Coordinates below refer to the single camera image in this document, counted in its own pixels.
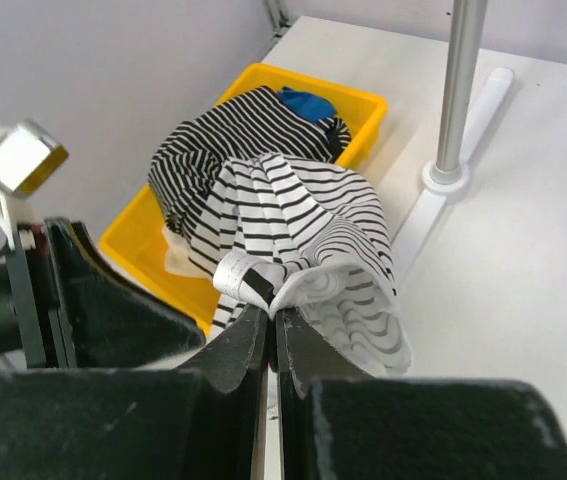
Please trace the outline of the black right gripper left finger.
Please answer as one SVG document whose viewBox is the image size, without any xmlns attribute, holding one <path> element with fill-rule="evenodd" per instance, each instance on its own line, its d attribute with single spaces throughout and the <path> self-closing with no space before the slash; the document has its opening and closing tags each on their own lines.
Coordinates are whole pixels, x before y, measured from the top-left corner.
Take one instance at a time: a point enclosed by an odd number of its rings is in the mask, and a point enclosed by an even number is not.
<svg viewBox="0 0 567 480">
<path fill-rule="evenodd" d="M 0 373 L 0 479 L 260 479 L 268 317 L 172 370 Z"/>
</svg>

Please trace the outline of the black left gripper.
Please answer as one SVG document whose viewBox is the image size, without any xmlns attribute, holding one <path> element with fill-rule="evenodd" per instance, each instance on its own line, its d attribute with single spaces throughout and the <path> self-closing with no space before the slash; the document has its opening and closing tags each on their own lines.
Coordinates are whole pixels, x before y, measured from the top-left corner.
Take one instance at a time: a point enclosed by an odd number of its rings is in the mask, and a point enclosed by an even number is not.
<svg viewBox="0 0 567 480">
<path fill-rule="evenodd" d="M 0 262 L 0 354 L 59 367 L 54 331 L 70 368 L 134 368 L 205 343 L 194 319 L 117 273 L 83 223 L 21 224 L 13 240 Z"/>
</svg>

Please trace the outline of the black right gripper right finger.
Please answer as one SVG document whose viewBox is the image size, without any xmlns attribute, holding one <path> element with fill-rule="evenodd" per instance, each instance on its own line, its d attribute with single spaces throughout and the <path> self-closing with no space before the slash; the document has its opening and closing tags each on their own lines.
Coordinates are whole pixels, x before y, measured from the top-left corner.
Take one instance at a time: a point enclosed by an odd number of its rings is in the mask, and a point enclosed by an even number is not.
<svg viewBox="0 0 567 480">
<path fill-rule="evenodd" d="M 294 310 L 275 345 L 287 479 L 567 479 L 567 440 L 527 383 L 376 379 Z"/>
</svg>

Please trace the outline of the white black striped tank top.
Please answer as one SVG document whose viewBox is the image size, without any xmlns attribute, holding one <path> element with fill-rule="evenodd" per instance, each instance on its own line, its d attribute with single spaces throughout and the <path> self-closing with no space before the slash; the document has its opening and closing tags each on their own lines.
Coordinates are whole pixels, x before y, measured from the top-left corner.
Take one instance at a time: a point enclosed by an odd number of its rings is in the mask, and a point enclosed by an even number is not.
<svg viewBox="0 0 567 480">
<path fill-rule="evenodd" d="M 212 336 L 247 306 L 295 309 L 366 372 L 408 370 L 383 207 L 356 172 L 283 154 L 230 158 L 180 237 L 219 293 Z"/>
</svg>

